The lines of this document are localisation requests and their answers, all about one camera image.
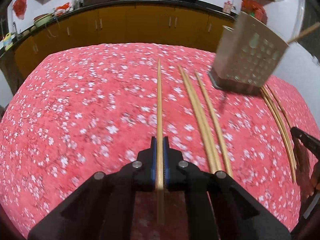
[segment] red plastic bag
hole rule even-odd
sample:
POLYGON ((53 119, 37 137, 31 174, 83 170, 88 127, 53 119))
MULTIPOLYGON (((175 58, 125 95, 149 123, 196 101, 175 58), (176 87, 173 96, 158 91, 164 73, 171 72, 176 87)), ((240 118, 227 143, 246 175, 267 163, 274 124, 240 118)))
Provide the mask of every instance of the red plastic bag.
POLYGON ((67 3, 65 3, 65 4, 62 5, 62 6, 58 6, 58 7, 56 8, 56 10, 59 10, 59 9, 67 10, 67 9, 69 8, 69 6, 70 6, 70 3, 67 2, 67 3))
POLYGON ((13 11, 18 19, 23 20, 27 9, 27 0, 16 0, 13 4, 13 11))

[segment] chopstick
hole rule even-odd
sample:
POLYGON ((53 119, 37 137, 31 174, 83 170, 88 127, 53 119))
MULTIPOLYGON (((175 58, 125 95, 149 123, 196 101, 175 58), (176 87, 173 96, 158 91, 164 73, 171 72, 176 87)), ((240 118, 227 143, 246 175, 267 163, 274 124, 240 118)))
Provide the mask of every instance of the chopstick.
POLYGON ((163 163, 163 132, 162 132, 162 93, 161 93, 161 65, 158 60, 157 70, 157 163, 156 163, 156 191, 157 191, 157 222, 164 225, 164 163, 163 163))
POLYGON ((320 22, 316 22, 315 24, 313 24, 312 26, 306 28, 305 30, 303 30, 298 36, 295 36, 294 38, 290 39, 287 41, 288 44, 291 44, 297 40, 300 40, 301 38, 303 38, 304 36, 308 35, 309 33, 313 32, 314 30, 316 30, 318 27, 320 27, 320 22))
POLYGON ((221 163, 219 160, 217 149, 215 148, 215 144, 212 138, 212 133, 211 133, 209 124, 205 117, 204 110, 200 104, 200 100, 197 97, 194 88, 192 87, 192 84, 188 75, 180 66, 179 66, 179 70, 183 78, 184 85, 188 92, 188 96, 191 101, 191 105, 197 119, 197 123, 199 126, 200 134, 202 137, 202 141, 204 143, 204 148, 205 148, 208 163, 209 163, 210 172, 215 173, 216 171, 221 170, 221 163))
POLYGON ((266 90, 265 87, 263 87, 263 90, 264 90, 264 92, 265 92, 265 95, 266 95, 266 97, 267 97, 267 99, 268 99, 271 107, 273 108, 273 110, 274 110, 275 113, 276 113, 276 116, 277 116, 277 118, 278 118, 278 120, 279 120, 279 123, 280 123, 280 125, 281 125, 281 128, 282 128, 282 130, 283 130, 283 132, 284 132, 285 139, 287 140, 291 157, 292 157, 293 160, 294 160, 294 162, 293 162, 293 164, 294 164, 294 169, 297 169, 296 159, 294 158, 292 145, 291 145, 291 142, 290 142, 290 139, 289 139, 287 130, 286 130, 286 128, 285 128, 284 122, 283 122, 283 120, 282 120, 282 118, 281 118, 281 115, 280 115, 280 113, 279 113, 279 111, 278 111, 278 108, 276 107, 275 103, 273 102, 273 100, 272 100, 272 98, 271 98, 268 90, 266 90))
MULTIPOLYGON (((281 112, 282 112, 285 120, 287 121, 287 124, 288 124, 288 126, 289 126, 289 129, 291 129, 291 127, 292 127, 291 122, 290 122, 290 120, 289 120, 289 117, 288 117, 286 111, 285 111, 284 108, 282 107, 279 99, 277 98, 277 96, 275 95, 274 91, 269 87, 268 84, 266 84, 266 87, 269 89, 269 91, 271 92, 272 96, 273 96, 274 99, 276 100, 276 102, 277 102, 277 104, 278 104, 278 106, 279 106, 279 108, 280 108, 280 110, 281 110, 281 112)), ((293 140, 293 145, 300 145, 300 143, 298 142, 298 139, 297 139, 297 138, 292 137, 292 140, 293 140)), ((303 161, 302 161, 302 157, 301 157, 300 151, 293 151, 293 156, 294 156, 297 164, 299 164, 299 168, 300 168, 300 169, 303 168, 303 167, 302 167, 303 161)))
POLYGON ((220 143, 220 149, 221 149, 221 153, 222 153, 222 157, 223 157, 223 161, 224 161, 224 165, 225 165, 225 168, 226 168, 226 171, 228 173, 228 175, 230 177, 233 177, 233 173, 232 173, 232 168, 231 168, 231 164, 230 164, 230 160, 229 160, 229 157, 228 157, 228 151, 227 151, 227 147, 226 147, 226 143, 224 141, 224 138, 223 138, 223 135, 222 135, 222 131, 221 131, 221 127, 220 127, 220 124, 219 124, 219 121, 217 119, 217 115, 213 109, 213 106, 212 106, 212 103, 211 103, 211 100, 209 98, 209 95, 207 93, 207 90, 205 89, 201 79, 200 79, 200 76, 199 74, 196 72, 196 77, 198 79, 198 83, 199 83, 199 86, 201 88, 201 91, 202 91, 202 94, 203 94, 203 97, 207 103, 207 106, 209 108, 209 112, 210 112, 210 116, 212 118, 212 121, 213 121, 213 125, 214 125, 214 128, 216 130, 216 133, 217 133, 217 136, 218 136, 218 140, 219 140, 219 143, 220 143))
POLYGON ((296 182, 295 160, 294 160, 292 152, 290 151, 289 142, 287 140, 287 137, 285 136, 283 126, 281 125, 281 122, 283 122, 283 121, 282 121, 281 117, 279 116, 279 113, 277 115, 277 109, 276 109, 273 101, 271 100, 271 98, 268 98, 267 91, 265 90, 264 87, 261 87, 261 94, 262 94, 263 100, 267 104, 267 106, 268 106, 277 126, 278 126, 278 129, 279 129, 280 135, 282 137, 284 147, 286 149, 287 156, 289 159, 292 182, 295 183, 296 182))
POLYGON ((290 124, 289 117, 287 116, 287 113, 285 112, 284 108, 282 107, 279 99, 276 97, 275 93, 274 93, 273 90, 269 87, 268 84, 266 84, 266 87, 270 90, 270 92, 271 92, 272 96, 274 97, 274 99, 276 100, 276 102, 277 102, 277 104, 278 104, 278 106, 279 106, 282 114, 284 115, 284 118, 285 118, 285 120, 287 121, 287 124, 288 124, 289 128, 291 128, 292 126, 291 126, 291 124, 290 124))

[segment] yellow bottle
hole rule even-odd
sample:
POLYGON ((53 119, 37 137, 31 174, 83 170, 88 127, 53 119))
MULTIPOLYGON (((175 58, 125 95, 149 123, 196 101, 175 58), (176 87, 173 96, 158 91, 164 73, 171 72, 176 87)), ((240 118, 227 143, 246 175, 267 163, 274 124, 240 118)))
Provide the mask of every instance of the yellow bottle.
POLYGON ((11 33, 8 33, 3 39, 3 46, 5 51, 10 49, 12 45, 13 45, 13 41, 12 41, 11 33))

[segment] floral tablecloth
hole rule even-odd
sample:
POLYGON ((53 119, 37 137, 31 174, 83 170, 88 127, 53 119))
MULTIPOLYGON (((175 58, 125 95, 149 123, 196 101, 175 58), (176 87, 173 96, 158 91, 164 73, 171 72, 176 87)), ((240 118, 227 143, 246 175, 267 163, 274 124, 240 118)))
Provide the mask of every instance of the floral tablecloth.
MULTIPOLYGON (((212 53, 156 44, 101 44, 48 56, 20 87, 1 121, 0 203, 24 236, 93 173, 118 171, 149 147, 156 136, 158 59, 163 133, 171 147, 208 171, 178 71, 181 65, 204 106, 194 71, 205 83, 234 179, 284 225, 294 227, 300 186, 291 182, 282 138, 262 98, 214 89, 206 74, 214 60, 212 53)), ((268 84, 293 125, 319 138, 315 120, 297 90, 276 77, 268 84)), ((315 158, 309 158, 313 167, 315 158)), ((186 239, 183 198, 181 193, 166 196, 166 226, 159 229, 154 194, 138 194, 132 239, 186 239)))

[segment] plastic bag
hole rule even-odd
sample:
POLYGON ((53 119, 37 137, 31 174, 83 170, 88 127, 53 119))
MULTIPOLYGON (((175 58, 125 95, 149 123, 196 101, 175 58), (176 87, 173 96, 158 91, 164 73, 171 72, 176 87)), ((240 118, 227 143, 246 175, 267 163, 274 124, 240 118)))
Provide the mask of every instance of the plastic bag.
POLYGON ((67 2, 62 6, 58 6, 57 8, 55 8, 54 10, 54 16, 60 16, 64 13, 66 13, 67 9, 70 7, 70 3, 67 2))
POLYGON ((13 4, 13 11, 19 20, 24 19, 24 14, 27 10, 27 0, 16 0, 13 4))

